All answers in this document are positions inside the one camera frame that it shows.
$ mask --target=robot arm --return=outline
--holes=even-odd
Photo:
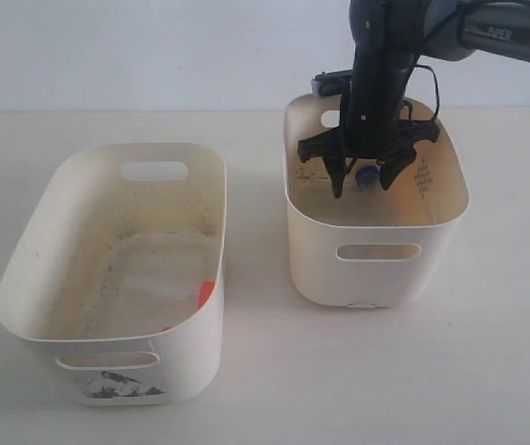
[[[530,0],[351,0],[349,23],[353,69],[313,81],[315,94],[341,95],[339,126],[298,144],[302,162],[322,157],[335,197],[356,159],[375,159],[388,189],[416,159],[415,143],[437,140],[437,110],[429,121],[400,118],[420,56],[482,50],[530,62]]]

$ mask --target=orange object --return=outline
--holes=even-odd
[[[209,296],[213,292],[213,288],[216,286],[216,283],[213,281],[204,281],[201,285],[201,290],[199,291],[199,309],[203,307],[206,302],[208,302]]]

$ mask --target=table surface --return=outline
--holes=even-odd
[[[471,206],[425,295],[329,309],[289,277],[283,113],[0,113],[0,278],[56,167],[198,142],[229,169],[220,370],[177,405],[89,408],[0,325],[1,444],[530,443],[530,108],[444,109]]]

